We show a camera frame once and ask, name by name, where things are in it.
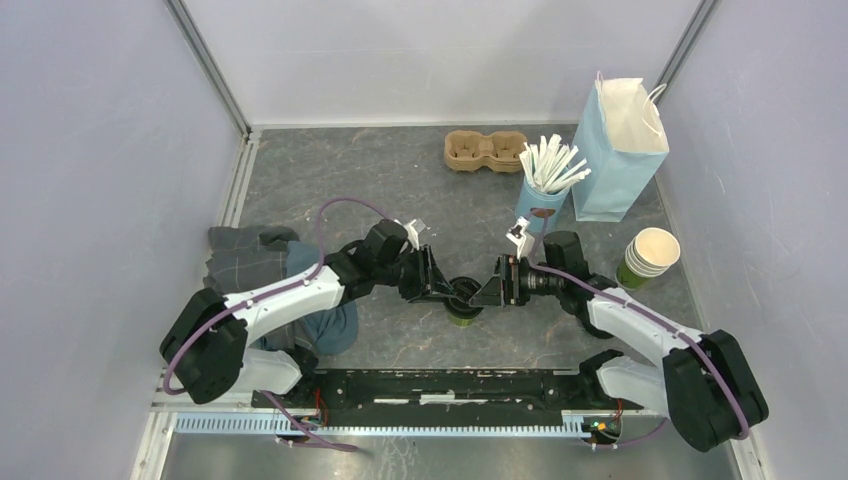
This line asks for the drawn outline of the black plastic cup lid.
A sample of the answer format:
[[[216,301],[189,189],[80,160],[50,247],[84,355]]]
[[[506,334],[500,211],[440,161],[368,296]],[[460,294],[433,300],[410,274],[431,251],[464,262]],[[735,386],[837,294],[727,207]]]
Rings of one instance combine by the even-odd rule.
[[[483,308],[471,306],[469,302],[482,285],[477,280],[466,276],[455,277],[449,283],[455,295],[444,301],[447,312],[460,319],[474,319],[479,316]]]

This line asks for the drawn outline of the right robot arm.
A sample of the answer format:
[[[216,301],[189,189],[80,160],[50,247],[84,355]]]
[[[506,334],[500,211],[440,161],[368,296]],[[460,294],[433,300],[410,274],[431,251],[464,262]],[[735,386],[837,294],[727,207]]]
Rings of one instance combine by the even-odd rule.
[[[544,261],[533,262],[529,235],[509,236],[519,251],[495,264],[490,280],[467,303],[523,306],[552,296],[598,338],[617,338],[643,362],[608,350],[581,363],[580,400],[602,408],[613,399],[662,415],[694,449],[707,452],[746,438],[770,410],[737,339],[724,330],[704,333],[681,325],[637,302],[614,281],[590,271],[580,238],[555,231],[540,240]]]

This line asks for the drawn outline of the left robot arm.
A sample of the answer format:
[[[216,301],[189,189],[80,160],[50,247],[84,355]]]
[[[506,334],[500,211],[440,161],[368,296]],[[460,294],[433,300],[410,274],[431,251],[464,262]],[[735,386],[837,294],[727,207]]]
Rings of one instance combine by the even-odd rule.
[[[418,239],[420,220],[382,220],[365,238],[322,257],[309,270],[264,287],[221,295],[195,292],[159,346],[162,388],[199,405],[233,387],[270,390],[290,407],[306,405],[313,379],[285,352],[251,349],[260,337],[306,315],[333,310],[372,292],[397,289],[409,303],[460,298]]]

